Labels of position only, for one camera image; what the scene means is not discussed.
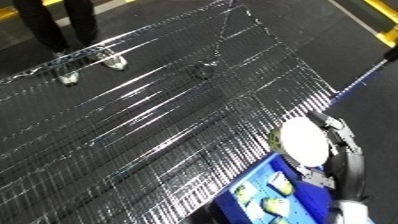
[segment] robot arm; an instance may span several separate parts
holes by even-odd
[[[368,223],[368,208],[363,203],[365,190],[365,157],[354,142],[354,134],[343,120],[311,112],[308,117],[327,133],[330,156],[324,169],[335,186],[331,189],[328,224]]]

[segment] person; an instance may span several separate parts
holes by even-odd
[[[32,31],[36,39],[48,47],[55,58],[72,53],[61,29],[55,23],[51,13],[43,5],[42,0],[13,0],[22,21]],[[91,0],[64,0],[66,12],[78,40],[85,46],[91,46],[101,41]],[[102,64],[113,70],[121,71],[127,66],[122,56],[101,45],[94,47],[91,60],[103,60]],[[66,63],[56,68],[58,79],[66,86],[78,83],[79,72],[74,63]]]

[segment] yellow stripe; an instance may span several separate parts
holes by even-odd
[[[379,12],[383,13],[395,23],[398,23],[398,12],[392,9],[390,6],[386,5],[383,1],[365,0],[365,2],[367,2],[373,8],[377,9]]]
[[[386,33],[379,33],[376,35],[381,41],[390,47],[395,47],[398,41],[398,25]]]
[[[14,17],[17,14],[18,14],[18,11],[11,6],[5,7],[5,8],[0,8],[0,21]]]
[[[43,5],[49,6],[58,2],[62,2],[62,0],[43,0]]]

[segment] metal grating floor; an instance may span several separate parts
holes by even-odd
[[[211,76],[193,76],[218,43]],[[334,92],[244,5],[213,2],[103,45],[136,59],[129,75],[97,79],[84,49],[1,80],[1,223],[176,223],[266,155],[270,129]],[[60,88],[62,63],[98,88]]]

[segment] black pants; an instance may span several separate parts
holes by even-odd
[[[55,23],[50,12],[41,0],[13,0],[15,8],[33,32],[37,40],[54,52],[68,48],[68,43],[61,29]],[[90,0],[64,0],[71,24],[77,38],[88,46],[99,42],[98,28],[94,15],[94,7]]]

